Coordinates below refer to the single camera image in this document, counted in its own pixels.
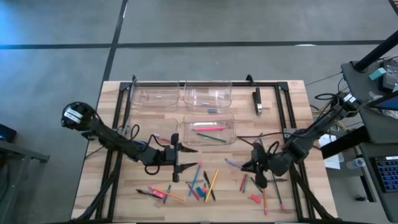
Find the paper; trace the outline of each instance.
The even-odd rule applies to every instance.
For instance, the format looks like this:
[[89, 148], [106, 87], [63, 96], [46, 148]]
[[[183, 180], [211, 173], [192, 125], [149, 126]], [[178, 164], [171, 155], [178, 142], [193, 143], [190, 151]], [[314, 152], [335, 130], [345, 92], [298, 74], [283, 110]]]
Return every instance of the paper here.
[[[321, 136], [319, 139], [319, 145], [324, 146], [330, 142], [333, 142], [336, 140], [336, 136], [334, 135], [329, 135], [329, 134], [324, 134]], [[325, 163], [325, 167], [331, 168], [331, 169], [340, 169], [340, 161], [338, 159], [338, 155], [334, 155], [332, 157], [329, 157], [327, 159], [323, 160]]]

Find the blue eraser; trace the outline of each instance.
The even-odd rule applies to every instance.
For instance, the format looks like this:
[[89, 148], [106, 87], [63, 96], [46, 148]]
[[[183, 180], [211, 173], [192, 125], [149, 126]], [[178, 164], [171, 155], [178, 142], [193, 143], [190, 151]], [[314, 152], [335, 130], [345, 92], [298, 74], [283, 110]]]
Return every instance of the blue eraser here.
[[386, 70], [384, 69], [384, 68], [379, 68], [379, 69], [377, 69], [376, 71], [374, 71], [370, 76], [369, 76], [369, 78], [372, 80], [372, 81], [374, 81], [374, 80], [376, 80], [377, 78], [379, 78], [380, 76], [382, 76], [382, 75], [384, 75], [384, 74], [386, 74], [387, 72], [386, 72]]
[[205, 196], [205, 193], [203, 193], [203, 191], [201, 191], [200, 187], [197, 187], [197, 192], [200, 195], [200, 197], [204, 197]]
[[208, 109], [207, 113], [218, 113], [217, 109]]

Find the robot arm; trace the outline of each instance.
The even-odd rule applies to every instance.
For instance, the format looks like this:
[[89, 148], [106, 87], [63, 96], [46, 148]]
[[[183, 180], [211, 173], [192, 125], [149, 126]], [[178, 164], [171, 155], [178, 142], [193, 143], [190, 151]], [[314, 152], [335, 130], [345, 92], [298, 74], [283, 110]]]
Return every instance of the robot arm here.
[[[197, 152], [196, 150], [182, 146], [178, 142], [178, 134], [171, 136], [171, 145], [173, 145], [173, 148], [162, 146], [164, 147], [163, 151], [154, 149], [149, 146], [149, 143], [143, 144], [132, 139], [126, 139], [117, 131], [107, 127], [97, 112], [86, 103], [75, 102], [67, 105], [62, 113], [61, 125], [65, 128], [84, 131], [81, 135], [88, 140], [92, 140], [92, 136], [95, 136], [98, 138], [99, 143], [106, 149], [122, 151], [134, 162], [141, 161], [146, 167], [145, 172], [149, 175], [158, 173], [160, 166], [173, 166], [173, 181], [178, 182], [179, 173], [197, 164], [178, 164], [178, 151]], [[149, 166], [158, 166], [158, 169], [156, 172], [150, 173], [147, 171], [147, 167]]]
[[298, 164], [308, 156], [314, 141], [339, 120], [355, 116], [360, 107], [361, 102], [350, 93], [338, 93], [331, 102], [331, 108], [308, 128], [296, 130], [294, 133], [285, 133], [287, 138], [282, 152], [276, 154], [266, 152], [262, 145], [254, 143], [251, 160], [242, 166], [242, 171], [255, 173], [256, 184], [262, 188], [267, 187], [267, 179], [262, 171], [271, 170], [277, 176], [285, 174], [292, 162]]

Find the red pencil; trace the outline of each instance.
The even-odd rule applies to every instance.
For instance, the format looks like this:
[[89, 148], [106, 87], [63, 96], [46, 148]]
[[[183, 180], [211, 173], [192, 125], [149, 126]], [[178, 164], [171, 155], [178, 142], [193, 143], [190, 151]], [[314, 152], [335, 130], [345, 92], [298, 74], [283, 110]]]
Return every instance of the red pencil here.
[[247, 178], [247, 175], [245, 174], [245, 175], [243, 176], [243, 180], [242, 180], [241, 188], [239, 189], [239, 191], [242, 191], [242, 189], [243, 189], [243, 186], [244, 186], [244, 183], [245, 183], [245, 181], [246, 181], [246, 178]]

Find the green pencil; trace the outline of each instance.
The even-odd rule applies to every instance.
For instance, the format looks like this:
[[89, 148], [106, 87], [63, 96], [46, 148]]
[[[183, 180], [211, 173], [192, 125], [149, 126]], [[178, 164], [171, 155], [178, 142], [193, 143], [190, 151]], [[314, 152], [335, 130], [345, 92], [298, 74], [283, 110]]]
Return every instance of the green pencil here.
[[203, 136], [203, 137], [208, 137], [208, 138], [211, 138], [211, 139], [226, 143], [226, 141], [223, 140], [223, 139], [219, 139], [219, 138], [216, 138], [216, 137], [213, 137], [213, 136], [208, 136], [207, 134], [197, 133], [197, 135], [200, 135], [200, 136]]

